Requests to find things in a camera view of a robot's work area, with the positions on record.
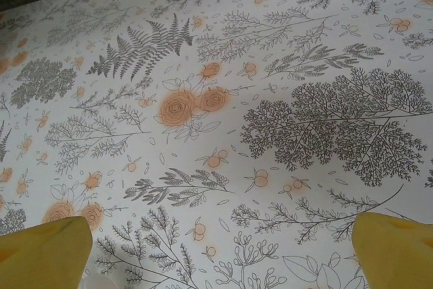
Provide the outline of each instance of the yellow object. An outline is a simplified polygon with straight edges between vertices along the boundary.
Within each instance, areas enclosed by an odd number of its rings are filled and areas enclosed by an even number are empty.
[[[4,289],[77,289],[92,235],[83,217],[71,217],[0,237]]]
[[[432,226],[362,213],[352,243],[371,289],[433,288]]]

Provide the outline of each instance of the bedsheet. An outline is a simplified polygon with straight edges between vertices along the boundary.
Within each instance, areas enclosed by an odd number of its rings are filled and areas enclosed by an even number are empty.
[[[85,273],[120,288],[368,288],[355,217],[432,222],[432,9],[44,0],[0,14],[0,234],[84,216]]]

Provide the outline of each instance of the floral pattern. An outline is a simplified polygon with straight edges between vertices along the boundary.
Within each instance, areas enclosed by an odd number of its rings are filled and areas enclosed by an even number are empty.
[[[44,0],[3,13],[0,234],[83,216],[85,274],[125,289],[365,289],[358,214],[433,222],[432,8]]]

